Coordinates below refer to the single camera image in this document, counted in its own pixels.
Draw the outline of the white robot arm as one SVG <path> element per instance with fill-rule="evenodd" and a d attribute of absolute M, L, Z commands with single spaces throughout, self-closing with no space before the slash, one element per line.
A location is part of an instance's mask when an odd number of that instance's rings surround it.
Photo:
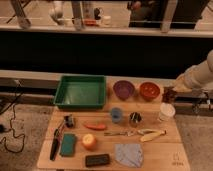
<path fill-rule="evenodd" d="M 211 82 L 213 82 L 213 50 L 208 53 L 205 61 L 192 65 L 180 74 L 170 87 L 165 87 L 162 101 L 172 103 L 178 93 L 189 93 Z"/>

